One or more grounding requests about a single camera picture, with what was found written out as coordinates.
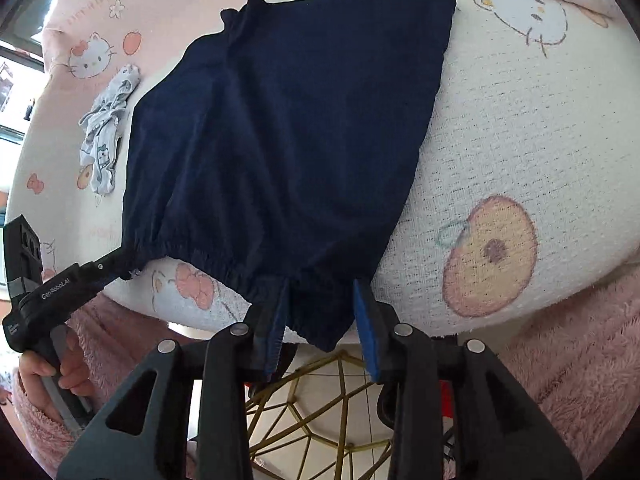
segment pink bow print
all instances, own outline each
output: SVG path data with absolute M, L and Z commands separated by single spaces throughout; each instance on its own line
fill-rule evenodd
M 81 40 L 75 47 L 71 49 L 74 56 L 82 56 L 82 53 L 89 48 L 89 44 L 85 40 Z
M 27 180 L 27 189 L 33 189 L 33 192 L 36 195 L 39 195 L 44 189 L 44 182 L 38 180 L 38 176 L 35 173 L 31 173 L 29 179 Z
M 175 269 L 175 288 L 183 298 L 193 299 L 198 308 L 209 310 L 213 303 L 216 285 L 204 272 L 180 263 Z
M 42 271 L 42 281 L 46 282 L 47 280 L 50 280 L 51 278 L 53 278 L 56 275 L 56 271 L 53 269 L 44 269 Z

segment finger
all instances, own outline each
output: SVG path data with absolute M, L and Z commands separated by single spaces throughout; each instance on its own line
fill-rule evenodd
M 69 375 L 73 370 L 84 364 L 84 352 L 77 346 L 74 350 L 66 350 L 60 361 L 60 373 Z
M 73 330 L 69 329 L 66 331 L 66 346 L 70 350 L 75 350 L 78 346 L 79 339 L 78 334 L 76 334 Z
M 20 356 L 18 368 L 20 368 L 21 377 L 25 375 L 52 376 L 56 373 L 56 369 L 53 366 L 31 350 L 23 352 Z
M 18 372 L 20 373 L 20 381 L 22 382 L 22 387 L 29 402 L 51 420 L 62 422 L 60 413 L 53 405 L 49 393 L 47 393 L 44 384 L 42 384 L 42 377 L 36 374 L 23 373 L 20 369 L 18 369 Z
M 60 388 L 68 390 L 74 386 L 78 386 L 89 378 L 89 367 L 82 363 L 81 366 L 72 370 L 69 374 L 60 377 L 58 384 Z
M 71 393 L 81 397 L 93 397 L 95 395 L 95 386 L 91 381 L 87 380 L 71 388 Z

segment hello kitty print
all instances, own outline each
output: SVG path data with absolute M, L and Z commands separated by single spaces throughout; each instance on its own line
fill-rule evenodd
M 113 47 L 97 32 L 71 49 L 69 70 L 78 79 L 88 79 L 104 72 L 113 56 Z
M 566 38 L 566 12 L 558 0 L 474 0 L 474 3 L 523 35 L 527 46 L 539 44 L 544 57 L 546 46 L 560 44 Z

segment gold wire frame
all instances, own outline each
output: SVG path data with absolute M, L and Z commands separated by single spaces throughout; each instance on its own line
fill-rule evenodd
M 333 362 L 337 362 L 338 365 L 338 376 L 340 378 L 340 395 L 330 400 L 324 406 L 315 410 L 310 415 L 305 417 L 302 416 L 300 410 L 296 407 L 296 391 L 298 390 L 298 385 L 300 384 L 300 379 L 304 376 L 311 374 L 312 372 L 318 370 L 318 368 L 322 368 L 331 364 Z M 276 473 L 266 469 L 256 462 L 256 458 L 259 456 L 266 455 L 271 451 L 276 451 L 277 449 L 282 449 L 284 447 L 290 446 L 301 440 L 306 440 L 305 450 L 302 455 L 302 459 L 300 461 L 300 468 L 298 469 L 298 476 L 296 480 L 316 480 L 320 475 L 329 471 L 332 467 L 335 466 L 334 480 L 342 480 L 342 471 L 345 466 L 345 460 L 348 459 L 348 467 L 349 467 L 349 480 L 356 480 L 353 477 L 353 454 L 363 451 L 368 451 L 375 448 L 383 448 L 383 452 L 380 457 L 374 462 L 373 466 L 371 466 L 367 471 L 365 471 L 357 480 L 370 480 L 374 473 L 380 468 L 380 466 L 385 463 L 386 460 L 391 457 L 391 448 L 392 448 L 392 440 L 385 439 L 379 440 L 377 442 L 371 442 L 369 444 L 362 444 L 360 446 L 354 446 L 347 442 L 347 418 L 349 412 L 349 400 L 359 394 L 360 392 L 368 389 L 373 386 L 373 382 L 368 381 L 362 386 L 347 392 L 347 388 L 345 386 L 344 380 L 344 369 L 343 362 L 350 363 L 355 366 L 359 366 L 364 370 L 364 362 L 357 357 L 351 356 L 347 353 L 346 350 L 340 350 L 335 354 L 332 354 L 328 357 L 319 359 L 317 361 L 313 361 L 309 364 L 306 364 L 300 368 L 298 368 L 292 374 L 282 378 L 277 383 L 271 384 L 263 391 L 256 394 L 254 397 L 249 399 L 245 404 L 245 411 L 247 416 L 253 415 L 251 422 L 248 427 L 248 436 L 251 439 L 252 434 L 254 434 L 255 428 L 258 425 L 258 421 L 260 416 L 268 412 L 270 410 L 280 410 L 276 419 L 270 425 L 269 429 L 266 431 L 260 442 L 257 444 L 253 444 L 249 447 L 249 457 L 252 460 L 253 468 L 261 471 L 265 475 L 273 478 L 274 480 L 287 480 L 282 476 L 277 475 Z M 268 401 L 271 399 L 271 396 L 279 389 L 284 388 L 287 384 L 289 384 L 289 395 L 287 396 L 287 400 L 285 402 L 281 402 L 279 404 L 274 404 L 273 406 L 267 406 Z M 325 436 L 315 433 L 309 427 L 309 423 L 321 416 L 323 413 L 330 410 L 332 407 L 342 403 L 342 413 L 340 415 L 340 433 L 338 440 L 332 440 Z M 283 415 L 286 412 L 289 412 L 294 420 L 295 424 L 285 428 L 284 430 L 279 431 L 278 433 L 271 436 L 274 428 L 278 424 L 278 422 L 282 419 Z M 288 437 L 291 433 L 296 430 L 302 429 L 304 435 L 294 438 L 292 440 L 287 440 L 284 443 L 280 443 L 284 438 Z M 302 473 L 305 469 L 306 457 L 308 456 L 309 446 L 311 441 L 315 440 L 320 444 L 331 447 L 335 449 L 335 461 L 327 465 L 325 468 L 320 471 L 314 473 L 312 476 L 308 478 L 302 478 Z

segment floor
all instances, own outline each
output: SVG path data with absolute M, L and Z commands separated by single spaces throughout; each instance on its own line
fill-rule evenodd
M 22 424 L 18 420 L 18 416 L 15 413 L 14 407 L 11 404 L 7 403 L 4 406 L 0 406 L 0 409 L 2 409 L 2 412 L 4 413 L 6 420 L 8 420 L 11 427 L 14 428 L 16 435 L 18 435 L 24 447 L 29 449 L 30 446 L 29 446 L 29 442 L 27 441 L 27 436 L 24 433 Z
M 527 321 L 527 317 L 512 320 L 508 323 L 463 333 L 459 335 L 462 343 L 470 338 L 480 338 L 494 352 L 498 353 L 508 340 Z M 179 328 L 180 332 L 192 337 L 207 338 L 210 334 L 193 329 Z M 291 399 L 291 383 L 277 390 L 265 405 L 255 428 L 250 437 L 250 447 L 264 446 L 267 439 L 273 440 L 274 436 L 296 424 L 296 415 L 300 418 L 308 417 L 319 408 L 325 406 L 332 399 L 341 394 L 341 381 L 339 368 L 342 367 L 344 377 L 344 393 L 358 391 L 348 401 L 347 425 L 345 435 L 346 458 L 342 466 L 341 478 L 344 480 L 357 479 L 366 472 L 370 472 L 374 464 L 379 461 L 385 452 L 386 441 L 391 438 L 393 432 L 384 426 L 376 415 L 376 403 L 381 386 L 370 384 L 370 376 L 358 361 L 362 361 L 362 352 L 359 345 L 343 345 L 331 354 L 325 354 L 310 345 L 300 345 L 296 357 L 287 370 L 285 377 L 295 373 L 300 367 L 318 360 L 330 360 L 337 353 L 343 352 L 344 358 L 333 360 L 308 374 L 300 377 Z M 287 399 L 292 400 L 295 410 L 284 405 Z M 200 384 L 196 384 L 191 405 L 190 434 L 196 435 L 198 423 L 198 407 L 200 405 Z M 252 419 L 255 415 L 248 415 L 247 424 L 252 429 Z M 340 421 L 342 416 L 342 402 L 328 409 L 315 420 L 309 422 L 307 432 L 300 428 L 292 433 L 265 445 L 256 453 L 258 466 L 276 476 L 266 474 L 267 478 L 282 478 L 284 480 L 330 480 L 335 478 L 335 460 L 337 450 L 328 446 L 326 439 L 339 441 Z M 444 419 L 445 430 L 450 427 L 451 420 Z M 308 432 L 317 435 L 309 438 Z M 385 480 L 388 473 L 389 460 L 384 461 L 370 475 L 373 480 Z

